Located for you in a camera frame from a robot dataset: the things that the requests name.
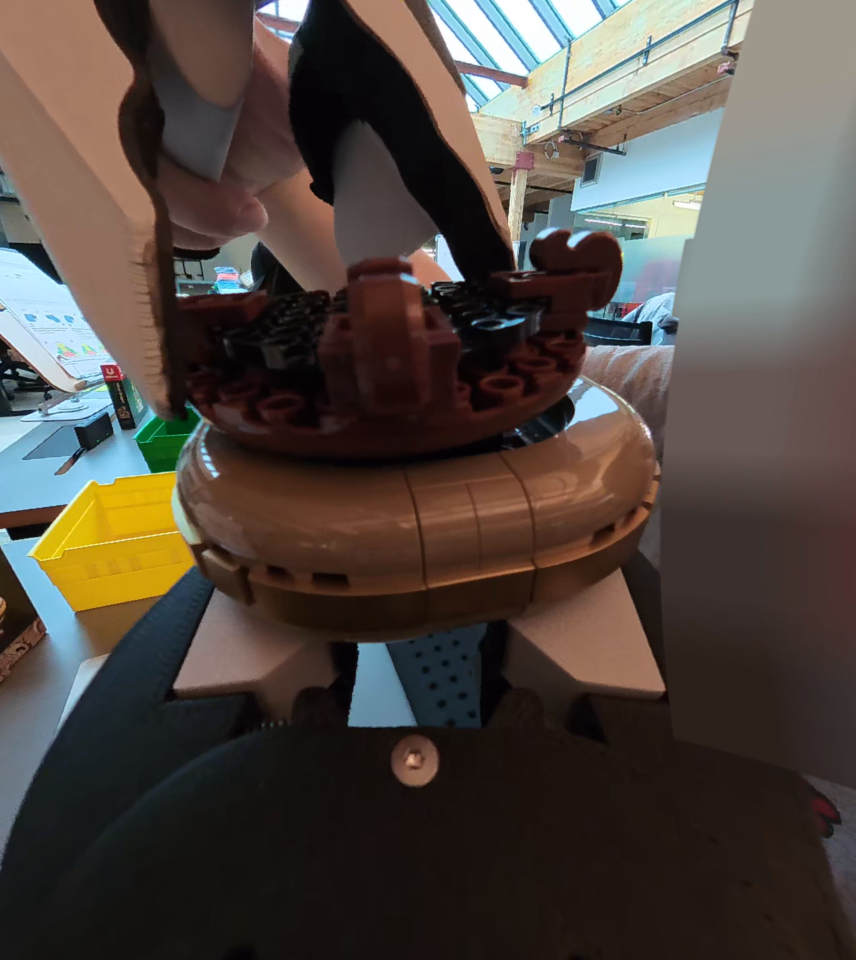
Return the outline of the white table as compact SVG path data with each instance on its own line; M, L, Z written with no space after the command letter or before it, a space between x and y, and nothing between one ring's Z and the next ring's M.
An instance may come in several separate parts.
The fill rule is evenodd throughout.
M0 452L0 530L49 524L90 482L148 473L133 431L114 430L72 465L75 423L42 422Z

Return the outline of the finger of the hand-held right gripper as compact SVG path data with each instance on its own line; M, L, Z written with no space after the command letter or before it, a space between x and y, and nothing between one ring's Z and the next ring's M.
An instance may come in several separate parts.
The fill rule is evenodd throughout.
M0 1L2 169L166 417L183 412L188 361L159 159L218 179L251 68L251 2Z
M264 243L305 290L440 234L466 280L516 266L506 214L426 2L310 2L289 54L306 172L260 196Z

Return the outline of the white curved display board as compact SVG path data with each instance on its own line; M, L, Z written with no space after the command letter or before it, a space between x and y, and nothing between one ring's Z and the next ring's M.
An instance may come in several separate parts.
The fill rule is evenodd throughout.
M0 378L0 420L41 419L27 402L47 411L64 397L78 398L104 385L101 367L112 357L83 317L67 286L30 260L0 247L0 357L23 364L40 386L25 392Z

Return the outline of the tan round brick pot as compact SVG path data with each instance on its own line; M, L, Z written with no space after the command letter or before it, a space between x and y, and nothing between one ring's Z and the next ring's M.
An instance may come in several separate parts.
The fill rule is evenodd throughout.
M196 563L243 613L333 640L563 601L635 552L661 475L628 403L584 376L569 398L553 437L389 465L248 451L204 424L175 476Z

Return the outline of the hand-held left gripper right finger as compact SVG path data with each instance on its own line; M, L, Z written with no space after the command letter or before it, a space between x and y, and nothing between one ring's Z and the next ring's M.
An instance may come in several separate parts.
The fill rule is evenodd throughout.
M535 602L484 642L486 683L541 698L661 698L666 683L622 570L572 595Z

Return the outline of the wooden post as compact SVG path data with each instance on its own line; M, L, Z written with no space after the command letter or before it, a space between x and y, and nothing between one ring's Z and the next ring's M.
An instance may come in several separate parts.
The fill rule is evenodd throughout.
M513 244L520 241L528 177L533 166L533 153L519 150L511 170L507 210L509 237Z

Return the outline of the person's right hand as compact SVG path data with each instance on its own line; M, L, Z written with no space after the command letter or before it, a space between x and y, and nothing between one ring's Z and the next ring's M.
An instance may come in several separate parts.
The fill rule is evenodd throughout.
M219 247L267 223L257 196L304 169L290 126L290 46L256 20L238 105L206 103L173 66L155 91L164 114L157 188L175 246Z

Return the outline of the perforated chair seat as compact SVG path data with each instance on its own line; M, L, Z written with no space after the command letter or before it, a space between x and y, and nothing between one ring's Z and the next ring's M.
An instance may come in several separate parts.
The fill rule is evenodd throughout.
M484 624L389 642L386 651L418 726L478 729L475 666Z

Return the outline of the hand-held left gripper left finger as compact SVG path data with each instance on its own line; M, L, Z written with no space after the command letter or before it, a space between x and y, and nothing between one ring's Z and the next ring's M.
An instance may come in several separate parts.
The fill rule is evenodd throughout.
M252 694L258 702L292 702L301 690L328 688L349 676L358 645L276 623L215 590L172 684L180 699Z

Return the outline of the brown brick assembly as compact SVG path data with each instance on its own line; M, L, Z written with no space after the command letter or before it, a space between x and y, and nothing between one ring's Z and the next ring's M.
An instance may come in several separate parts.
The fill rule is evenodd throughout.
M427 290L408 261L369 259L337 294L185 297L188 400L240 445L297 458L485 441L567 395L624 261L608 233L548 229L531 263Z

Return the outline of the green plastic bin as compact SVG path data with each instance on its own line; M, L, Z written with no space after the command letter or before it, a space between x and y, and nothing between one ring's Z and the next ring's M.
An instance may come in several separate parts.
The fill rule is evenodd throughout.
M183 445L199 424L200 416L191 406L185 416L165 420L149 416L135 433L134 441L152 474L174 472Z

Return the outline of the yellow plastic bin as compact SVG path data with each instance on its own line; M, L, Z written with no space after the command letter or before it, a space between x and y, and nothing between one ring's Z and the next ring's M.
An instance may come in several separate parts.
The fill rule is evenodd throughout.
M175 474L91 481L28 552L75 612L157 597L193 565L171 510Z

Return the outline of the person's right forearm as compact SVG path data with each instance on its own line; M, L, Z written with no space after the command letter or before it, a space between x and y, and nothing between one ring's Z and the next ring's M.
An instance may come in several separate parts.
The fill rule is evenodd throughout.
M592 345L582 372L612 390L649 426L657 458L663 459L673 345Z

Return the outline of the dark box with red top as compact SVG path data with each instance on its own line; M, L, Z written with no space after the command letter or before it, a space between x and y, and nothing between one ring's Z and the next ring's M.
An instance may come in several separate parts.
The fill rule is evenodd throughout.
M102 364L100 371L109 390L119 428L138 429L146 406L133 381L117 364Z

